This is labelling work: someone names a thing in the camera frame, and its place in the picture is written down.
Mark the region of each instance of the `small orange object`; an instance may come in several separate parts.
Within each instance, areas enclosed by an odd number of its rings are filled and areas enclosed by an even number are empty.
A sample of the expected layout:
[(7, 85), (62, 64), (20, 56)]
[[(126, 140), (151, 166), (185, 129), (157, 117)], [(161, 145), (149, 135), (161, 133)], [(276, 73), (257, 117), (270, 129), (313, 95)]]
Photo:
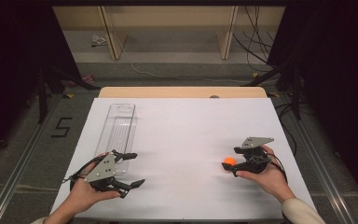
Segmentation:
[(227, 163), (227, 164), (230, 164), (230, 165), (235, 165), (236, 164), (235, 159), (232, 158), (232, 157), (225, 158), (224, 163)]

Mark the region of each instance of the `human hand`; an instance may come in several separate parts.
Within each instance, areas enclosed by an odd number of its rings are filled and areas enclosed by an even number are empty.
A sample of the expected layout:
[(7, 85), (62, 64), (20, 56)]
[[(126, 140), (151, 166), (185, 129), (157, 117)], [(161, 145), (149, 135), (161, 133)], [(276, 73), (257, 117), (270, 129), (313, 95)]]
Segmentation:
[[(96, 166), (96, 162), (85, 168), (85, 171), (91, 171)], [(120, 197), (117, 191), (96, 191), (83, 178), (78, 178), (72, 187), (68, 197), (49, 217), (44, 220), (44, 224), (67, 223), (76, 214), (87, 211), (95, 203)]]
[[(262, 146), (262, 148), (268, 154), (274, 155), (274, 151), (271, 148), (267, 146)], [(274, 157), (272, 157), (272, 161), (277, 163), (277, 160)], [(276, 199), (278, 199), (280, 203), (296, 197), (287, 185), (287, 182), (284, 179), (281, 171), (270, 163), (260, 174), (253, 174), (247, 171), (237, 171), (236, 175), (245, 179), (253, 180), (265, 192), (273, 195)]]

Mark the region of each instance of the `table surface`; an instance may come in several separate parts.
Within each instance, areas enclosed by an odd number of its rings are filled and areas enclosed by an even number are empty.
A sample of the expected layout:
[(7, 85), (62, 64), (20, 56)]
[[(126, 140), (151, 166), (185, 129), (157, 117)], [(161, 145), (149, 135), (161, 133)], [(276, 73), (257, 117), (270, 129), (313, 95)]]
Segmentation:
[[(162, 93), (160, 97), (166, 95), (172, 96), (173, 92)], [(125, 183), (144, 178), (145, 183), (130, 191), (125, 199), (97, 203), (78, 216), (122, 221), (281, 218), (281, 205), (277, 200), (252, 181), (235, 178), (220, 164), (227, 156), (244, 161), (233, 148), (248, 136), (274, 137), (268, 146), (274, 148), (284, 164), (289, 185), (298, 198), (313, 206), (270, 99), (208, 99), (202, 98), (204, 93), (200, 95), (200, 98), (95, 99), (66, 177), (95, 155), (109, 106), (135, 104), (138, 121), (132, 152), (138, 153), (138, 157), (130, 161), (129, 171), (117, 178)], [(68, 193), (69, 185), (63, 184), (52, 211)]]

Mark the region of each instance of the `sleeve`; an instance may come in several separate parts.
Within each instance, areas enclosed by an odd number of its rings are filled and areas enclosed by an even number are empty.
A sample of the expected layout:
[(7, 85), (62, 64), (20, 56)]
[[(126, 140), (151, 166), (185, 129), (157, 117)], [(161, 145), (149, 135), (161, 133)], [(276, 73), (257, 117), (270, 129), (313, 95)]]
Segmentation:
[(294, 198), (282, 203), (282, 212), (292, 223), (323, 224), (324, 220), (303, 201)]
[(31, 224), (43, 224), (43, 221), (46, 219), (46, 217), (41, 217), (38, 220), (34, 221)]

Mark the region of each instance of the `transparent acrylic box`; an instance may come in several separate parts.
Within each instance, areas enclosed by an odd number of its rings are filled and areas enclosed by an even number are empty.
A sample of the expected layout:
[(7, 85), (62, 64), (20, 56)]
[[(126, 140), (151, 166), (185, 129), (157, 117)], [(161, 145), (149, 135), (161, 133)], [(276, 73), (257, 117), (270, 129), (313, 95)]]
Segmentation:
[[(110, 105), (95, 156), (113, 149), (119, 153), (130, 153), (137, 119), (135, 105)], [(117, 174), (127, 173), (129, 162), (118, 161)]]

